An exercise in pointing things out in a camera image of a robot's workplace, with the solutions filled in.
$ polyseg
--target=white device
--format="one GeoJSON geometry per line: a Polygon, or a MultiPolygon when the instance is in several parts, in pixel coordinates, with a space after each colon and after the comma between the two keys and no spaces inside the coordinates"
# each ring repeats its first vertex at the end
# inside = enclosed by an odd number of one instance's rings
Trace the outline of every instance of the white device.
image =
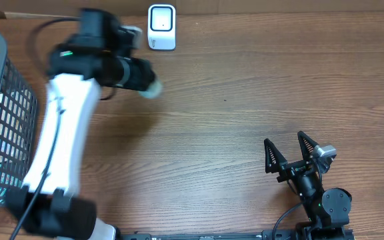
{"type": "Polygon", "coordinates": [[[154,50],[176,48],[176,9],[170,4],[150,6],[147,16],[147,41],[154,50]]]}

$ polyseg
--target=gray plastic basket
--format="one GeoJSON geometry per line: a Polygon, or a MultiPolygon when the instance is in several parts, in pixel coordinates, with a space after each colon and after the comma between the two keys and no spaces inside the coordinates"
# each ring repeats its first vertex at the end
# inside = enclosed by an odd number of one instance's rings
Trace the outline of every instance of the gray plastic basket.
{"type": "Polygon", "coordinates": [[[31,164],[37,98],[7,58],[0,35],[0,206],[9,187],[20,187],[31,164]]]}

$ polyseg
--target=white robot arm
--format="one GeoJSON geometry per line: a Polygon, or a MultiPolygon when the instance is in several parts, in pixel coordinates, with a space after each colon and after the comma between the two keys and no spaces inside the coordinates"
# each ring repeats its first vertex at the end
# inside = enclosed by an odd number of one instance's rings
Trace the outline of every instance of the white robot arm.
{"type": "Polygon", "coordinates": [[[20,226],[59,239],[120,237],[115,227],[97,218],[94,203],[78,198],[89,122],[102,87],[154,98],[162,84],[148,61],[131,57],[141,40],[139,28],[122,26],[110,13],[95,9],[83,9],[78,20],[79,34],[50,55],[47,108],[33,164],[22,188],[6,194],[6,206],[19,220],[12,239],[20,226]]]}

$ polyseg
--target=wood grain surface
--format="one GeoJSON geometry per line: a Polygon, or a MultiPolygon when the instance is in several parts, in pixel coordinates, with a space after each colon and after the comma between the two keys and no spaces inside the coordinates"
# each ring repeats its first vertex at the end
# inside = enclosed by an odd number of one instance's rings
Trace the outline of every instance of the wood grain surface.
{"type": "MultiPolygon", "coordinates": [[[[122,20],[146,28],[146,17],[122,20]]],[[[39,124],[44,80],[25,38],[43,21],[0,20],[9,57],[39,96],[39,124]]],[[[42,57],[76,27],[42,32],[42,57]]],[[[298,198],[265,174],[263,140],[295,161],[303,130],[338,150],[324,187],[352,194],[356,238],[384,239],[384,12],[179,16],[175,51],[146,45],[136,56],[153,63],[163,95],[118,91],[91,120],[81,194],[100,218],[124,233],[271,229],[298,198]]],[[[280,228],[298,221],[302,209],[280,228]]],[[[0,239],[14,226],[0,209],[0,239]]]]}

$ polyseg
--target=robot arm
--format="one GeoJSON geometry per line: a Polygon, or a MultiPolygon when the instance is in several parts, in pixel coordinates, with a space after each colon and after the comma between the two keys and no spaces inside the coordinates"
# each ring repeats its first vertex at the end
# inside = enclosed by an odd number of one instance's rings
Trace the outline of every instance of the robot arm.
{"type": "Polygon", "coordinates": [[[50,54],[51,80],[37,152],[22,188],[8,190],[5,203],[30,233],[114,240],[117,229],[97,218],[94,203],[77,197],[89,122],[101,87],[154,98],[162,84],[148,61],[131,57],[140,42],[139,28],[122,26],[110,13],[94,9],[82,10],[79,20],[79,33],[50,54]]]}
{"type": "Polygon", "coordinates": [[[47,86],[47,109],[39,144],[32,166],[23,180],[29,192],[37,190],[47,164],[57,125],[57,100],[60,100],[60,134],[42,194],[52,195],[56,189],[65,195],[78,196],[79,171],[87,130],[94,108],[100,100],[101,87],[95,79],[84,80],[82,75],[63,73],[50,80],[47,86]]]}
{"type": "MultiPolygon", "coordinates": [[[[352,239],[352,230],[345,230],[349,224],[352,196],[344,189],[324,190],[322,174],[328,172],[337,155],[332,145],[322,146],[298,132],[303,160],[288,163],[276,146],[265,139],[266,173],[279,173],[278,182],[292,181],[305,208],[309,222],[298,223],[294,233],[296,239],[352,239]]],[[[274,230],[266,231],[275,239],[278,223],[274,230]]]]}

